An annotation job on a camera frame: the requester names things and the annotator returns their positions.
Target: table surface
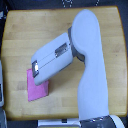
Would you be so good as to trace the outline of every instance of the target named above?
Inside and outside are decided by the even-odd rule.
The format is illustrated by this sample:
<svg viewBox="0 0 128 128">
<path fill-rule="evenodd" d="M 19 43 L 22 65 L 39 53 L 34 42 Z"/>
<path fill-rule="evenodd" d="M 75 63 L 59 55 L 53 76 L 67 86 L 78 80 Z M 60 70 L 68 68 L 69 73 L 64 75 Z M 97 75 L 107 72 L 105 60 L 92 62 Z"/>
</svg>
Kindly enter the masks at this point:
<svg viewBox="0 0 128 128">
<path fill-rule="evenodd" d="M 78 117 L 77 87 L 84 72 L 78 59 L 50 79 L 49 95 L 28 102 L 27 73 L 31 56 L 66 32 L 79 9 L 10 11 L 2 42 L 4 109 L 11 120 Z M 87 8 L 100 24 L 107 74 L 110 114 L 127 114 L 126 46 L 118 9 Z"/>
</svg>

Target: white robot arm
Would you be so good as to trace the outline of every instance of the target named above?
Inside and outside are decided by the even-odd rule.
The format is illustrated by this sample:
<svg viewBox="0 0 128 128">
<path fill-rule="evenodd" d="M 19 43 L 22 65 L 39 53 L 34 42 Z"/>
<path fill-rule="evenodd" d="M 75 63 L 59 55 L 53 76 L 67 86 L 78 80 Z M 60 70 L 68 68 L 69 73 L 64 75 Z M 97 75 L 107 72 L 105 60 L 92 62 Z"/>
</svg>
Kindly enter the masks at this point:
<svg viewBox="0 0 128 128">
<path fill-rule="evenodd" d="M 2 64 L 0 60 L 0 128 L 7 128 L 6 114 L 3 110 L 4 96 L 3 96 L 3 75 L 2 75 Z"/>
<path fill-rule="evenodd" d="M 109 116 L 105 64 L 96 16 L 89 10 L 79 12 L 69 30 L 69 35 L 60 35 L 32 56 L 35 84 L 48 80 L 72 63 L 73 57 L 77 56 L 85 63 L 77 96 L 81 125 L 90 128 L 124 128 L 117 116 Z"/>
</svg>

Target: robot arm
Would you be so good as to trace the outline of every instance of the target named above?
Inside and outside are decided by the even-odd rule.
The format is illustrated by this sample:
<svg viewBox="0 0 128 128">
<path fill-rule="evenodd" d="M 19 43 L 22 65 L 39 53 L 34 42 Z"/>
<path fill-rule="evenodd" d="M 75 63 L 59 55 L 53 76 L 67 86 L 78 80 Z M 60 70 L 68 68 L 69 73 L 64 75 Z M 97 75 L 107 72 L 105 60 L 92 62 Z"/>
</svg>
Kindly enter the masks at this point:
<svg viewBox="0 0 128 128">
<path fill-rule="evenodd" d="M 2 109 L 4 105 L 4 96 L 3 96 L 3 75 L 2 75 L 2 64 L 0 60 L 0 127 L 7 128 L 6 114 Z"/>
<path fill-rule="evenodd" d="M 95 124 L 98 127 L 101 123 L 104 128 L 109 127 L 105 124 L 123 128 L 119 118 L 121 127 L 118 127 L 113 117 L 109 116 L 100 27 L 96 16 L 91 11 L 83 10 L 78 13 L 69 36 L 67 33 L 60 35 L 33 55 L 31 63 L 35 84 L 41 84 L 68 66 L 75 56 L 80 60 L 82 58 L 85 63 L 85 71 L 78 86 L 78 111 L 81 125 L 86 127 L 89 125 L 91 128 L 91 125 Z"/>
</svg>

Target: wood grain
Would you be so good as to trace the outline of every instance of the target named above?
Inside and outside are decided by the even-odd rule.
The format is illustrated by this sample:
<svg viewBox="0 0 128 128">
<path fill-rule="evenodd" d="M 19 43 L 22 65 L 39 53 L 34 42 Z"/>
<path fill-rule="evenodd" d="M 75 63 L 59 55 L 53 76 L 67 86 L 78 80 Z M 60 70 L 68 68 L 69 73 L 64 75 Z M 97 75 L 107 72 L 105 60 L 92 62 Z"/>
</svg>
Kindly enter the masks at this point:
<svg viewBox="0 0 128 128">
<path fill-rule="evenodd" d="M 77 87 L 84 64 L 74 59 L 50 79 L 49 96 L 28 102 L 27 73 L 31 56 L 72 25 L 80 9 L 10 11 L 2 43 L 5 111 L 11 120 L 78 117 Z M 122 24 L 116 7 L 87 8 L 100 24 L 110 114 L 127 113 L 127 59 Z"/>
</svg>

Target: pink cloth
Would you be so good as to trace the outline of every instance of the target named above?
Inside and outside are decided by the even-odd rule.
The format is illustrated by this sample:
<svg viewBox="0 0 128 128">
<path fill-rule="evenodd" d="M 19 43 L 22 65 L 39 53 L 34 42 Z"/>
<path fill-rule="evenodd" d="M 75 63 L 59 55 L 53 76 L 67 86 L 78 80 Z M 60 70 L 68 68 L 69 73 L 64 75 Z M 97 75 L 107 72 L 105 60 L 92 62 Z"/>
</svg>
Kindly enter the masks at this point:
<svg viewBox="0 0 128 128">
<path fill-rule="evenodd" d="M 32 69 L 27 70 L 28 101 L 36 100 L 48 95 L 48 81 L 36 86 L 32 76 Z"/>
</svg>

